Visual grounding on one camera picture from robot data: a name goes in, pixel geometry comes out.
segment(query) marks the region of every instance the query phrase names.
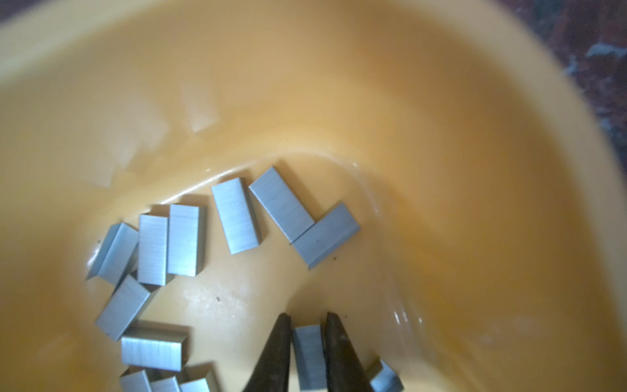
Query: yellow plastic bowl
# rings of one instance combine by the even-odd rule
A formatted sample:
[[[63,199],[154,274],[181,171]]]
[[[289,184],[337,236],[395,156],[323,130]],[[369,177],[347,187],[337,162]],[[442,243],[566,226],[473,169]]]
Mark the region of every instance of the yellow plastic bowl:
[[[209,206],[204,270],[141,323],[189,329],[191,376],[213,363],[223,392],[284,310],[337,312],[408,391],[625,390],[624,184],[502,10],[91,3],[0,27],[0,389],[118,390],[90,259],[111,224],[182,200]],[[311,272],[256,202],[263,243],[228,253],[210,187],[271,165],[314,218],[341,200],[361,224]]]

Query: pliers jaw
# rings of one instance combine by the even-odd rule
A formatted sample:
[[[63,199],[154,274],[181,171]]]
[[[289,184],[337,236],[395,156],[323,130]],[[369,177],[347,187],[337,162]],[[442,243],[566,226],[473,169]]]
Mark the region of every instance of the pliers jaw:
[[[373,392],[340,317],[329,312],[323,335],[329,392]],[[243,392],[287,392],[292,319],[281,313]]]

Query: dark metal tool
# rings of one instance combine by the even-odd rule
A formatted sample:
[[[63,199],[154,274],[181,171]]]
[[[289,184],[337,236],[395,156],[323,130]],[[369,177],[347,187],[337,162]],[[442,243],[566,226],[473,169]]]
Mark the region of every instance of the dark metal tool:
[[[322,337],[329,392],[374,392],[340,317],[329,312]],[[243,392],[287,392],[292,319],[281,313]]]
[[[291,342],[292,318],[281,313],[244,392],[287,392]]]
[[[329,392],[373,392],[340,317],[329,312],[324,329]]]

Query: yellow bowl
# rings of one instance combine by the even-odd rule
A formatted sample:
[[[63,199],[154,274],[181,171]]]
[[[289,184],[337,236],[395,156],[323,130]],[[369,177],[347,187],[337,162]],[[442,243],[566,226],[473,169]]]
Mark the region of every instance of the yellow bowl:
[[[624,390],[620,172],[494,5],[57,0],[0,53],[3,390],[119,388],[90,259],[179,200],[209,206],[204,270],[141,323],[189,329],[191,376],[213,363],[223,392],[284,310],[337,312],[408,391]],[[315,219],[341,200],[361,224],[311,272],[256,202],[263,243],[228,252],[210,187],[272,165]]]

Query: pliers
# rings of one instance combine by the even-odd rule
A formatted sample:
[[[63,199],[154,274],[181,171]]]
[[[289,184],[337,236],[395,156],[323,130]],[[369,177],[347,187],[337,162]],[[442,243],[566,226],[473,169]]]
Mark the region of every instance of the pliers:
[[[374,392],[340,317],[332,312],[322,337],[329,392]],[[243,392],[287,392],[292,319],[281,313]]]

